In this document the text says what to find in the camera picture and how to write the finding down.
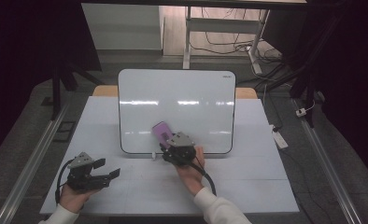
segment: white sleeve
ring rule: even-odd
[[[216,197],[208,188],[201,189],[193,201],[204,212],[209,224],[251,224],[236,205]]]
[[[58,204],[56,211],[50,216],[50,218],[46,221],[40,221],[38,224],[73,224],[77,220],[78,216],[79,214],[72,213]]]

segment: white table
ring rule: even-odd
[[[260,100],[235,101],[234,147],[224,158],[208,159],[206,170],[218,196],[244,213],[298,212],[290,182],[271,135]],[[120,150],[118,98],[90,97],[62,165],[87,152],[106,165],[92,171],[105,175],[120,168],[110,187],[93,195],[82,214],[97,216],[187,216],[201,211],[180,183],[176,170],[161,157],[133,157]],[[56,177],[40,213],[55,211]]]

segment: hand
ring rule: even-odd
[[[195,147],[196,158],[192,161],[193,164],[199,167],[205,167],[204,149]],[[176,166],[178,176],[187,187],[187,190],[195,196],[204,186],[202,185],[202,174],[190,166]]]
[[[91,195],[98,191],[100,191],[100,189],[78,193],[65,184],[62,188],[60,205],[72,213],[79,213],[84,203],[89,200]]]

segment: wall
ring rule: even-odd
[[[82,4],[96,49],[162,49],[160,7]]]

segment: human arm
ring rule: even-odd
[[[91,190],[85,193],[78,193],[71,189],[68,185],[64,185],[62,189],[61,199],[56,208],[56,211],[48,218],[48,220],[41,221],[39,224],[72,224],[79,216],[79,211],[85,202],[96,192]]]
[[[205,156],[202,147],[195,147],[196,158],[193,163],[205,167]],[[240,209],[230,201],[216,197],[202,185],[202,175],[190,166],[176,166],[178,176],[194,196],[195,204],[203,211],[207,223],[213,224],[249,224],[250,222]]]

